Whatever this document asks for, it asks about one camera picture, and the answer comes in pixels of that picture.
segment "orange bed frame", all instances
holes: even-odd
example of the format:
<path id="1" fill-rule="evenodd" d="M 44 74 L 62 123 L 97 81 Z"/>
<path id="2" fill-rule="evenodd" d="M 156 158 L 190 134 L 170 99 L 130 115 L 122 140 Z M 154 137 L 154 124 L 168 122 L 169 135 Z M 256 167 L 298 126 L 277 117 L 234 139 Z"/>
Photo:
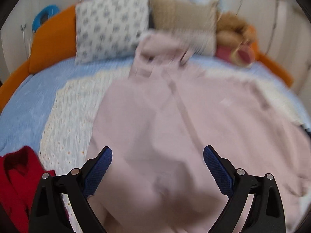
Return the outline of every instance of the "orange bed frame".
<path id="1" fill-rule="evenodd" d="M 278 63 L 262 54 L 257 43 L 252 44 L 252 49 L 257 61 L 262 62 L 271 72 L 280 77 L 288 87 L 293 84 L 293 77 Z M 31 56 L 0 87 L 0 112 L 27 76 L 75 55 L 76 13 L 73 5 L 52 17 L 37 30 Z"/>

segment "blue bedsheet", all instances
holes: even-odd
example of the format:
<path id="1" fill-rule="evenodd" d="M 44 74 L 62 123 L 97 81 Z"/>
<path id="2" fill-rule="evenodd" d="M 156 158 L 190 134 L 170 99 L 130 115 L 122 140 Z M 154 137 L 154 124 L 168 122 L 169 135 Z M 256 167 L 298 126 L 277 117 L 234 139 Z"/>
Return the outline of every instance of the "blue bedsheet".
<path id="1" fill-rule="evenodd" d="M 203 67 L 239 69 L 213 57 L 194 56 L 192 60 L 197 61 Z M 24 145 L 39 152 L 42 132 L 53 107 L 55 94 L 64 87 L 68 80 L 89 76 L 103 69 L 130 66 L 132 62 L 131 57 L 96 61 L 88 65 L 74 65 L 74 58 L 70 58 L 27 77 L 0 115 L 0 156 L 16 151 Z M 295 103 L 307 127 L 311 127 L 310 118 L 303 105 L 293 93 L 288 91 L 281 80 L 260 63 L 255 63 L 247 71 L 262 78 L 274 80 L 277 87 Z"/>

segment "beige pillow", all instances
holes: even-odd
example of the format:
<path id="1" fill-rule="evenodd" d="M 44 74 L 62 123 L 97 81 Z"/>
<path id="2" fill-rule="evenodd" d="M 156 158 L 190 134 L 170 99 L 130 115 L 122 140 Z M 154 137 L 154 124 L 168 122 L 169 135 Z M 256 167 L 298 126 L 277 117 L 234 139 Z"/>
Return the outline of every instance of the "beige pillow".
<path id="1" fill-rule="evenodd" d="M 149 0 L 155 29 L 182 39 L 196 54 L 213 56 L 216 52 L 216 3 L 190 0 Z"/>

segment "red knitted garment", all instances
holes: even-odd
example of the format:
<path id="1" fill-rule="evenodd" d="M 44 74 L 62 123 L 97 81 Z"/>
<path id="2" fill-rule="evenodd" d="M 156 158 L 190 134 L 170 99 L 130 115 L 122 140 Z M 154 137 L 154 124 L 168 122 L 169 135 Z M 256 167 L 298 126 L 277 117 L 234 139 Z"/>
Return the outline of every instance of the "red knitted garment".
<path id="1" fill-rule="evenodd" d="M 32 200 L 45 172 L 28 146 L 0 157 L 0 203 L 20 233 L 28 232 Z"/>

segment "stuffed animal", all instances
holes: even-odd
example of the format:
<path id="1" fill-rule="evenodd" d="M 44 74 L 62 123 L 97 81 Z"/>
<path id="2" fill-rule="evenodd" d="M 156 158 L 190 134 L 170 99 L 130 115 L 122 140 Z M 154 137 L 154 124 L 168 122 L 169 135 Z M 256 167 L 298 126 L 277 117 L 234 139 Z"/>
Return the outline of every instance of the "stuffed animal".
<path id="1" fill-rule="evenodd" d="M 250 45 L 256 34 L 250 25 L 230 12 L 217 15 L 216 57 L 242 67 L 250 67 L 255 54 Z"/>

